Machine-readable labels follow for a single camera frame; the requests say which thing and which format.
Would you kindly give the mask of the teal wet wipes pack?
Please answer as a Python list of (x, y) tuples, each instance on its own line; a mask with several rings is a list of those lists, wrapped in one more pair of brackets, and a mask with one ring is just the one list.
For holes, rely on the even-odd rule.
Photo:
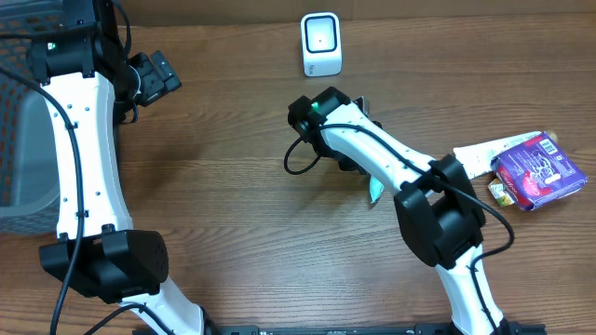
[(375, 177), (370, 176), (369, 179), (369, 198), (370, 204), (375, 206), (383, 195), (385, 186)]

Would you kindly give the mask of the red purple pad pack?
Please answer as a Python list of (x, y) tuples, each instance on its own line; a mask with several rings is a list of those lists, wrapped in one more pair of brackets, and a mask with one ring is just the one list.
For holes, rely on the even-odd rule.
[(523, 210), (542, 208), (574, 194), (589, 181), (547, 132), (496, 155), (491, 169)]

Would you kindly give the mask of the green juice carton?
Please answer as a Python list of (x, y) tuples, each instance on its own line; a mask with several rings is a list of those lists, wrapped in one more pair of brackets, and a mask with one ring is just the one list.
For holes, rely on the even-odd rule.
[(492, 180), (487, 188), (500, 207), (516, 204), (516, 200), (507, 192), (506, 186), (499, 179)]

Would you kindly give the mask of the white tube gold cap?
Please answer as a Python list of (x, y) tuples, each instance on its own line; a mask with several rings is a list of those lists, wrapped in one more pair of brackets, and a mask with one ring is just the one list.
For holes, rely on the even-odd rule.
[(551, 146), (559, 149), (557, 136), (554, 132), (532, 131), (507, 137), (500, 140), (487, 141), (465, 147), (454, 148), (455, 157), (463, 164), (470, 179), (488, 173), (492, 169), (493, 158), (524, 142), (538, 142), (535, 137), (548, 137)]

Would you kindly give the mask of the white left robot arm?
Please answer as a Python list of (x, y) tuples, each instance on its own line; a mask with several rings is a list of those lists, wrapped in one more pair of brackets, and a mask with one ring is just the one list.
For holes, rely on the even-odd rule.
[(61, 205), (57, 242), (43, 269), (64, 290), (138, 315), (156, 334), (206, 334), (201, 307), (169, 277), (162, 235), (137, 230), (118, 175), (115, 127), (181, 86), (162, 53), (131, 54), (114, 1), (66, 1), (54, 33), (36, 36), (28, 60), (52, 118)]

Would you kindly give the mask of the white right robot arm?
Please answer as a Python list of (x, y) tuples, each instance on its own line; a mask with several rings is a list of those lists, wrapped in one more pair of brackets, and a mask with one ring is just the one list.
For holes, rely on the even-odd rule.
[(393, 196), (403, 241), (434, 268), (460, 334), (501, 334), (507, 323), (497, 307), (482, 261), (481, 229), (493, 209), (476, 196), (463, 164), (437, 160), (386, 133), (363, 106), (336, 87), (288, 107), (288, 123), (317, 157), (337, 161), (378, 180)]

